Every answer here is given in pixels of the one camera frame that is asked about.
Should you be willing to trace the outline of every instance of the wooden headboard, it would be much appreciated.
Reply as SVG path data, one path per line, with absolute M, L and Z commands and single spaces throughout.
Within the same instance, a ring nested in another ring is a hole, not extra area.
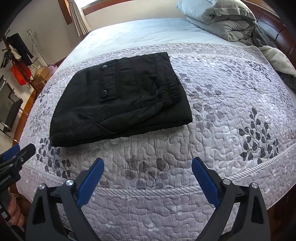
M 274 13 L 260 6 L 245 1 L 243 2 L 254 13 L 258 25 L 277 45 L 279 50 L 281 50 L 288 57 L 293 66 L 296 68 L 296 42 L 293 40 L 291 34 L 281 19 Z

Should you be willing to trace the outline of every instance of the wooden window frame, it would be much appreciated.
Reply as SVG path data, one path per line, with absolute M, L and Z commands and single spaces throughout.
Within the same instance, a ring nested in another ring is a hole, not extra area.
M 82 8 L 82 11 L 84 15 L 88 15 L 92 12 L 95 12 L 97 10 L 100 10 L 105 7 L 109 7 L 111 5 L 115 5 L 117 3 L 122 3 L 122 2 L 128 2 L 128 1 L 133 1 L 133 0 L 103 0 L 103 1 L 95 1 L 93 3 L 90 3 L 89 5 L 86 5 L 85 7 Z M 66 0 L 58 0 L 59 6 L 61 8 L 61 11 L 63 13 L 63 16 L 65 18 L 65 21 L 67 25 L 72 23 L 72 18 L 69 13 L 69 8 L 66 4 Z

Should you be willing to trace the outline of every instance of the finger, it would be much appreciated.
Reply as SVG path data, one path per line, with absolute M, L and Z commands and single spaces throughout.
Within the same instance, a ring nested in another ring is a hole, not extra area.
M 24 225 L 24 222 L 25 222 L 25 218 L 24 218 L 23 214 L 20 214 L 20 220 L 19 220 L 19 222 L 18 222 L 17 225 L 18 225 L 19 227 L 21 227 L 21 226 Z
M 10 194 L 10 202 L 7 208 L 7 211 L 10 216 L 13 216 L 15 214 L 16 207 L 17 207 L 17 200 L 13 194 Z
M 20 207 L 17 205 L 15 214 L 11 217 L 10 222 L 12 225 L 17 225 L 20 220 Z

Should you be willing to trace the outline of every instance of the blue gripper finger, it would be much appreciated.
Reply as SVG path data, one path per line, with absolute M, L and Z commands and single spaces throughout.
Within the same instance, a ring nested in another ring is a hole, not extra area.
M 88 170 L 88 174 L 78 189 L 78 198 L 76 204 L 78 207 L 89 202 L 99 180 L 104 172 L 104 161 L 101 158 L 95 160 Z
M 20 146 L 18 144 L 11 147 L 9 150 L 3 153 L 3 161 L 9 161 L 20 151 Z
M 192 172 L 208 202 L 213 204 L 215 207 L 218 207 L 221 203 L 219 199 L 219 189 L 209 174 L 209 171 L 214 171 L 207 169 L 207 167 L 201 162 L 202 160 L 199 157 L 196 157 L 192 160 Z

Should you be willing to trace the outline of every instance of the folded black pants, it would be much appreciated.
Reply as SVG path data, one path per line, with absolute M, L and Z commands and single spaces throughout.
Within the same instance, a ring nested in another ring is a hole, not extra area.
M 50 125 L 52 146 L 129 137 L 192 122 L 167 53 L 122 58 L 77 72 Z

